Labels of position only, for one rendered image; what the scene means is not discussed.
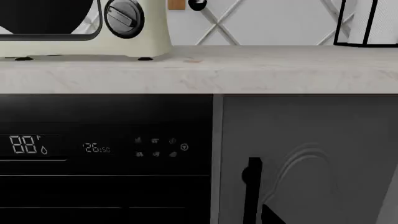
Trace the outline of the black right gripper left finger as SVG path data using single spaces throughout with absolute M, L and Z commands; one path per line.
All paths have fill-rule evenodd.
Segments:
M 129 207 L 110 208 L 109 224 L 127 224 L 129 221 Z

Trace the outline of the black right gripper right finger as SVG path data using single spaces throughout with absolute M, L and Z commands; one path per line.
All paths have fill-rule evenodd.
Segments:
M 262 205 L 262 224 L 286 224 L 271 208 Z

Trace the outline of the cream stand mixer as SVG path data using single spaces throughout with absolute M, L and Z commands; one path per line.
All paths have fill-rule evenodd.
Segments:
M 108 0 L 94 0 L 83 22 L 70 34 L 17 35 L 0 27 L 0 58 L 39 55 L 123 55 L 153 58 L 170 52 L 165 0 L 137 0 L 144 11 L 144 28 L 133 39 L 121 39 L 104 21 Z

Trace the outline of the black round mixer dial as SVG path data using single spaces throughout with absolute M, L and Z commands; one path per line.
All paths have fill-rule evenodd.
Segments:
M 144 28 L 145 16 L 137 0 L 108 0 L 104 21 L 111 33 L 121 39 L 133 39 Z

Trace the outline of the grey cabinet door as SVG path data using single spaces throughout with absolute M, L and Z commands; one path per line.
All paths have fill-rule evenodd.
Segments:
M 398 98 L 226 96 L 221 155 L 219 224 L 243 224 L 250 157 L 286 224 L 398 224 Z

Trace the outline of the black dishwasher with display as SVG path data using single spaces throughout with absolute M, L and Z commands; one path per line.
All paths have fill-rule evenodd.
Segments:
M 0 95 L 0 224 L 216 224 L 211 95 Z

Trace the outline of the white paper towel roll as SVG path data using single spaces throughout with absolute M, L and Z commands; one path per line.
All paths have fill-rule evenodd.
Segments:
M 348 42 L 362 44 L 374 0 L 357 0 Z M 398 44 L 398 0 L 377 0 L 368 44 Z

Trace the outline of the black mixing bowl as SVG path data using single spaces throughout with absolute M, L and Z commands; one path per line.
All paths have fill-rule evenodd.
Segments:
M 0 27 L 17 35 L 70 34 L 94 0 L 0 0 Z

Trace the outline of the wooden cutting board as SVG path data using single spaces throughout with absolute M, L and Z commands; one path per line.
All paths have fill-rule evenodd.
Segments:
M 167 9 L 171 11 L 184 11 L 186 0 L 167 0 Z

